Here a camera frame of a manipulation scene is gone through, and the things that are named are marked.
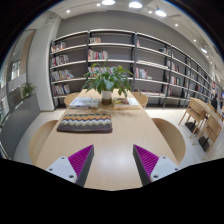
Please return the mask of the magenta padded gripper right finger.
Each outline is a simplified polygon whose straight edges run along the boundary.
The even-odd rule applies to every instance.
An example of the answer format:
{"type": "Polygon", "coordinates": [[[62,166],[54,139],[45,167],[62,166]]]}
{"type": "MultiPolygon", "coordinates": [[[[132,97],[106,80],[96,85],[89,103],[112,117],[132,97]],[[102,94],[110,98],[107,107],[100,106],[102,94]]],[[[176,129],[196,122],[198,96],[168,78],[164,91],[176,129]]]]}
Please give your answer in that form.
{"type": "Polygon", "coordinates": [[[179,170],[179,167],[168,157],[158,157],[136,144],[133,145],[133,157],[143,186],[179,170]]]}

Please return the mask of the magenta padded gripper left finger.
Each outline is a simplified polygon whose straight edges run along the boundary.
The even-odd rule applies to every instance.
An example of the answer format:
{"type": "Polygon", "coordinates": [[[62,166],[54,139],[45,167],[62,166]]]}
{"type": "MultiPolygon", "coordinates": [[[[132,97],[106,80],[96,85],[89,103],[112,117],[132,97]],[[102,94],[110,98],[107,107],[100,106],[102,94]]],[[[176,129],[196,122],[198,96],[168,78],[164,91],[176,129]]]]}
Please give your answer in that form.
{"type": "Polygon", "coordinates": [[[47,171],[83,187],[85,185],[93,157],[94,146],[90,145],[69,157],[59,157],[47,168],[47,171]]]}

